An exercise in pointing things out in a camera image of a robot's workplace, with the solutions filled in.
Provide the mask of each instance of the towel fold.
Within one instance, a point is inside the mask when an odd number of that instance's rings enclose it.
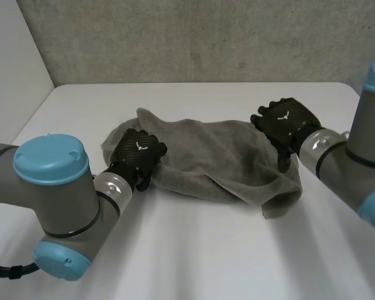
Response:
[[[127,128],[143,129],[166,144],[151,181],[161,189],[261,205],[266,219],[283,215],[303,191],[296,157],[289,171],[280,173],[275,148],[248,122],[165,122],[139,108],[137,118],[119,125],[101,145],[107,164]]]

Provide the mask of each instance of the robotic arm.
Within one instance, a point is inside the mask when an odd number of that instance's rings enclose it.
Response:
[[[0,203],[33,209],[45,236],[35,264],[12,267],[0,277],[20,278],[41,268],[77,280],[91,265],[134,188],[145,190],[167,147],[145,131],[128,129],[110,167],[93,179],[89,158],[75,137],[53,134],[21,147],[0,144]]]
[[[375,63],[364,83],[351,132],[346,138],[321,123],[293,98],[260,107],[251,122],[278,151],[286,172],[290,155],[300,161],[351,209],[375,227]]]

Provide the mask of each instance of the white wall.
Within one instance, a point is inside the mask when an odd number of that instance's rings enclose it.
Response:
[[[11,143],[54,89],[16,0],[0,0],[0,143]]]

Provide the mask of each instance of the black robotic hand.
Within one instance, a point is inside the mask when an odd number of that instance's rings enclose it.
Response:
[[[138,191],[148,188],[151,173],[167,147],[146,131],[127,129],[110,157],[109,171],[119,174]]]
[[[291,154],[299,151],[299,131],[306,131],[310,135],[322,128],[321,123],[311,111],[293,98],[272,101],[269,107],[261,106],[258,113],[262,116],[253,114],[250,121],[277,149],[277,168],[285,173],[291,164]]]

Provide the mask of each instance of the gray robot arm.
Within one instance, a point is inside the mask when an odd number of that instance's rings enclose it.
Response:
[[[136,142],[142,149],[135,149]],[[66,280],[79,279],[125,210],[135,186],[147,187],[150,172],[166,152],[156,137],[133,129],[125,133],[119,148],[117,154],[122,157],[112,158],[109,169],[93,179],[88,155],[75,137],[48,135],[21,147],[0,144],[0,203],[36,213],[45,236],[33,258],[43,271]]]
[[[349,138],[320,129],[303,142],[299,158],[375,227],[375,63],[364,83]]]
[[[293,98],[260,107],[259,113],[262,117],[253,115],[251,121],[278,150],[280,171],[287,171],[290,154],[296,153],[331,191],[375,227],[375,63],[348,138],[323,128]]]

